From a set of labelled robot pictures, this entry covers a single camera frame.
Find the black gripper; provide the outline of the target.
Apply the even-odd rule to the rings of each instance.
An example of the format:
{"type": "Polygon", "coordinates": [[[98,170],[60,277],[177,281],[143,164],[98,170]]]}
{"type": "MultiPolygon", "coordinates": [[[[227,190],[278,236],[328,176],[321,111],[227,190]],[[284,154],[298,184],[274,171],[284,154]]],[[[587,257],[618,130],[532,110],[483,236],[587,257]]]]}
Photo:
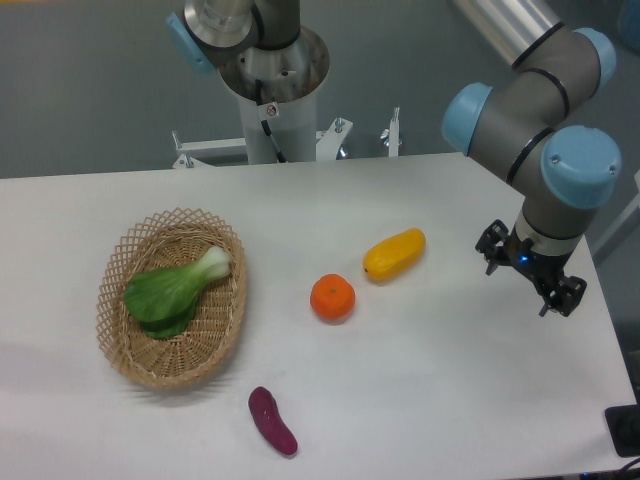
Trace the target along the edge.
{"type": "Polygon", "coordinates": [[[529,238],[520,240],[499,219],[494,220],[481,234],[475,250],[487,263],[486,275],[498,267],[512,266],[530,280],[537,290],[542,290],[543,306],[539,316],[555,312],[569,317],[580,305],[587,282],[580,277],[563,275],[568,255],[549,256],[536,253],[529,238]]]}

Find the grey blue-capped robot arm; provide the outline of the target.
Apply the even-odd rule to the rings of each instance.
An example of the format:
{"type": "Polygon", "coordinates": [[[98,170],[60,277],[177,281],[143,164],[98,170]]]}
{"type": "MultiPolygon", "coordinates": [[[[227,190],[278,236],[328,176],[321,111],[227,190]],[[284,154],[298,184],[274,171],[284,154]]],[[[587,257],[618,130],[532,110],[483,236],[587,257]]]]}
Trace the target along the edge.
{"type": "MultiPolygon", "coordinates": [[[[543,1],[461,1],[459,10],[516,73],[497,91],[463,88],[441,123],[458,152],[522,194],[513,227],[493,222],[476,248],[489,271],[527,278],[545,311],[571,314],[584,280],[564,268],[610,198],[621,153],[606,133],[566,126],[610,80],[616,53],[591,29],[568,29],[543,1]]],[[[176,49],[202,74],[218,71],[236,96],[253,164],[333,161],[350,124],[316,129],[316,95],[329,69],[324,42],[300,22],[296,1],[188,1],[168,16],[176,49]]]]}

